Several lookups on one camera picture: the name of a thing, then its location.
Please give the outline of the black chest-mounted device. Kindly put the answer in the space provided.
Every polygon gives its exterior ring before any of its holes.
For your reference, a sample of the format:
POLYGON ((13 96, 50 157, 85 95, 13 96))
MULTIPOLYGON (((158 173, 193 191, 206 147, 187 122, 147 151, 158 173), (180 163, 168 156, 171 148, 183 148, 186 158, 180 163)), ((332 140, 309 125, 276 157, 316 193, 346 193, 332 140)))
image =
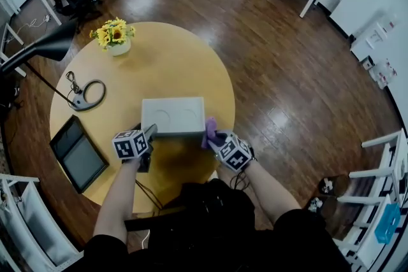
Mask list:
POLYGON ((186 207, 168 208, 158 212, 148 213, 146 217, 125 220, 124 225, 128 232, 143 231, 157 226, 172 224, 185 215, 186 207))

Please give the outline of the person's right forearm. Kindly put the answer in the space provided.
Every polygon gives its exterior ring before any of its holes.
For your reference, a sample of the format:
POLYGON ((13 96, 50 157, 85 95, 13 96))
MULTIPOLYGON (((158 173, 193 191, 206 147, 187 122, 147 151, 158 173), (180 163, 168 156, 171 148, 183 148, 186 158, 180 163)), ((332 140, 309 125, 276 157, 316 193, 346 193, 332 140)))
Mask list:
POLYGON ((301 209, 294 196, 257 160, 252 160, 244 172, 262 210, 272 224, 283 214, 301 209))

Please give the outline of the black desk lamp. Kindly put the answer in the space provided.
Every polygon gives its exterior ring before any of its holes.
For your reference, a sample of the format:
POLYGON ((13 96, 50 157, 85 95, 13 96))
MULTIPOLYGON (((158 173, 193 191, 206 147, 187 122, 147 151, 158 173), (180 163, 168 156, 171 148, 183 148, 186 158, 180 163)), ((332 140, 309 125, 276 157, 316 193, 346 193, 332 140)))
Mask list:
POLYGON ((54 31, 40 37, 35 42, 26 46, 16 54, 14 54, 9 59, 5 60, 4 63, 0 64, 0 80, 2 80, 7 74, 11 73, 15 68, 19 67, 21 64, 25 64, 35 76, 37 76, 45 85, 52 89, 56 94, 62 97, 68 104, 69 107, 75 111, 88 111, 97 107, 105 98, 106 86, 101 80, 91 80, 85 84, 82 89, 81 94, 75 94, 74 98, 70 100, 63 93, 59 92, 50 82, 48 82, 43 76, 40 75, 37 70, 35 70, 29 63, 28 60, 40 56, 46 59, 51 59, 53 61, 60 62, 66 56, 73 38, 77 33, 78 20, 74 18, 62 25, 60 25, 54 31), (86 93, 88 88, 98 83, 102 85, 103 91, 102 95, 98 100, 90 103, 86 100, 86 93))

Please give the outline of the white red-print packets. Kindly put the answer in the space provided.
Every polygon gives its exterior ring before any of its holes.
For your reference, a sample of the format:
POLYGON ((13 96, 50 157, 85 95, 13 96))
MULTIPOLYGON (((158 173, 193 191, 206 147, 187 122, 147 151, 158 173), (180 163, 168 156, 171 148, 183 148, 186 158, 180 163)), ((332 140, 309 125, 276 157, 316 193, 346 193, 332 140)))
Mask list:
POLYGON ((387 87, 397 76, 397 71, 391 66, 389 59, 374 64, 368 72, 380 89, 387 87))

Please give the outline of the person's black shirt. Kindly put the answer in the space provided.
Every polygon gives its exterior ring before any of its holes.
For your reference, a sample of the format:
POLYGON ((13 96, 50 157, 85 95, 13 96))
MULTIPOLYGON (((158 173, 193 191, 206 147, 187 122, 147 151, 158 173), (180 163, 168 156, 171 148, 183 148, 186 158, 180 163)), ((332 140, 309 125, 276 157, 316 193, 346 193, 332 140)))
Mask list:
POLYGON ((290 210, 257 230, 249 196, 220 180, 186 185, 177 202, 186 209, 154 226, 146 249, 93 237, 79 272, 351 272, 315 213, 290 210))

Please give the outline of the white work table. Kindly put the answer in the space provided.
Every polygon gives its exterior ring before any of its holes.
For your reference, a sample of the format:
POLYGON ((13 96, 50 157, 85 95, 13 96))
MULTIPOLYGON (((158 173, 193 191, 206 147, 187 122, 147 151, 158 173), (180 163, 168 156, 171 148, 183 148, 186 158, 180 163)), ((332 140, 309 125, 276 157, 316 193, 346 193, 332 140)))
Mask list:
POLYGON ((54 6, 55 6, 55 1, 54 0, 40 0, 44 7, 46 8, 48 14, 53 18, 53 20, 58 24, 62 25, 62 22, 60 21, 59 17, 57 16, 54 6))

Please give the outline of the black rectangular tray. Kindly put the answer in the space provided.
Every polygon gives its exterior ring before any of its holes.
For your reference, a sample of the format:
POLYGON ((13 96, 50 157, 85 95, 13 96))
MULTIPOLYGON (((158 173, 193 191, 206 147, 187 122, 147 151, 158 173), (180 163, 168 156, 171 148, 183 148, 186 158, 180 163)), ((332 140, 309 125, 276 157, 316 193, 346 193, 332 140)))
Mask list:
POLYGON ((84 193, 109 166, 75 115, 51 139, 50 148, 79 194, 84 193))

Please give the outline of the sunflowers in white pot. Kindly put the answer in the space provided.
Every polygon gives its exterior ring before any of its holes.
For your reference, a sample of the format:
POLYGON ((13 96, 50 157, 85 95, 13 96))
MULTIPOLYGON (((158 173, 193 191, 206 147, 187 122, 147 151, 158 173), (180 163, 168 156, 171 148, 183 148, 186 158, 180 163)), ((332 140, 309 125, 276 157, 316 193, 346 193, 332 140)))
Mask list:
POLYGON ((89 37, 95 39, 102 50, 112 57, 124 55, 131 48, 135 28, 119 17, 107 20, 100 28, 91 30, 89 37))

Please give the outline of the brown patterned slipper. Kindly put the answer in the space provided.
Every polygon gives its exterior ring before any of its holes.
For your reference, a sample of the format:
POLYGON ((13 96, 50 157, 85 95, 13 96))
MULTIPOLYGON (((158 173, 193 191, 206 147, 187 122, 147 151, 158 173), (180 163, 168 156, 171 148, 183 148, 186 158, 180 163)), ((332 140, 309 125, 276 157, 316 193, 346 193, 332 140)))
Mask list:
POLYGON ((309 201, 306 209, 324 216, 330 216, 337 209, 337 200, 333 196, 316 196, 309 201))
POLYGON ((321 179, 318 191, 327 196, 341 197, 350 186, 350 178, 347 175, 328 176, 321 179))

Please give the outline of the purple cloth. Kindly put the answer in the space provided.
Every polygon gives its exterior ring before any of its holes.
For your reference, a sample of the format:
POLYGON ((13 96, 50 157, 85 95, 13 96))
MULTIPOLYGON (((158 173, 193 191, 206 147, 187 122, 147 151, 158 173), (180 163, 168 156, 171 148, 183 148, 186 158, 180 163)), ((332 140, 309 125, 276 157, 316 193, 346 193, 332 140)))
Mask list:
POLYGON ((201 147, 206 149, 211 145, 221 147, 224 145, 224 139, 217 135, 217 122, 214 117, 209 117, 205 122, 205 132, 202 137, 201 147))

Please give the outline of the white rectangular box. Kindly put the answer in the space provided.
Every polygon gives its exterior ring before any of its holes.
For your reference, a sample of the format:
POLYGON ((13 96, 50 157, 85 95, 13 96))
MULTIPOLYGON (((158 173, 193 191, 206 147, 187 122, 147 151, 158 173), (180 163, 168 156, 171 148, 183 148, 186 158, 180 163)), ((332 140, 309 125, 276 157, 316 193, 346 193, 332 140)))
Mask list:
POLYGON ((202 97, 143 99, 141 127, 157 126, 157 136, 196 135, 205 132, 202 97))

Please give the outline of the person's left forearm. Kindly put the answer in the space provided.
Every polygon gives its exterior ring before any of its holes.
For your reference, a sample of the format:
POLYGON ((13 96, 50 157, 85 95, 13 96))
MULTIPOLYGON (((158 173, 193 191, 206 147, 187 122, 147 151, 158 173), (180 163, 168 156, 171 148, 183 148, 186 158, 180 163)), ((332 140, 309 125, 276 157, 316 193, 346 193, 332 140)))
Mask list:
POLYGON ((118 170, 98 213, 94 236, 108 235, 127 244, 128 232, 124 222, 133 214, 135 180, 139 167, 140 160, 132 159, 118 170))

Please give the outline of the blue box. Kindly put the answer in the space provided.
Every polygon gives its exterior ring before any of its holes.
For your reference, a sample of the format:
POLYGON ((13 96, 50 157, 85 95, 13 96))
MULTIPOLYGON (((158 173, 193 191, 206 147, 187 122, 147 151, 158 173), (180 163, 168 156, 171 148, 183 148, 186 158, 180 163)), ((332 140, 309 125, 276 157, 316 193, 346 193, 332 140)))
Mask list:
POLYGON ((389 244, 401 219, 397 203, 387 204, 384 213, 375 229, 375 237, 380 244, 389 244))

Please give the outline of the metal carabiner keychain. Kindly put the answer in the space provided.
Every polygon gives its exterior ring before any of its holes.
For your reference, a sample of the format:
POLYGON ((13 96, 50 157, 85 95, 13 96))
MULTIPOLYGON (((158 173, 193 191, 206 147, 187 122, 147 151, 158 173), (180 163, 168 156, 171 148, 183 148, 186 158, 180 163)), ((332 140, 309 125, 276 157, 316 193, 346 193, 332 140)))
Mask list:
POLYGON ((70 88, 71 88, 71 91, 74 94, 81 94, 82 93, 82 89, 79 87, 79 85, 77 84, 77 82, 75 80, 74 72, 68 71, 66 73, 66 79, 71 83, 70 88))

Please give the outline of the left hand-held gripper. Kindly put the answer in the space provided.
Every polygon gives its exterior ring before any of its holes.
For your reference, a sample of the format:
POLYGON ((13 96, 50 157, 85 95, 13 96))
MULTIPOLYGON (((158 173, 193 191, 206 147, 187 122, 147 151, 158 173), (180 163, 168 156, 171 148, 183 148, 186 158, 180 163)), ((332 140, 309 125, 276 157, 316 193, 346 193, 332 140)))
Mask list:
POLYGON ((153 141, 157 134, 157 125, 143 127, 141 130, 130 130, 118 133, 112 140, 117 157, 122 162, 131 159, 139 159, 138 172, 148 172, 150 169, 150 158, 153 141))

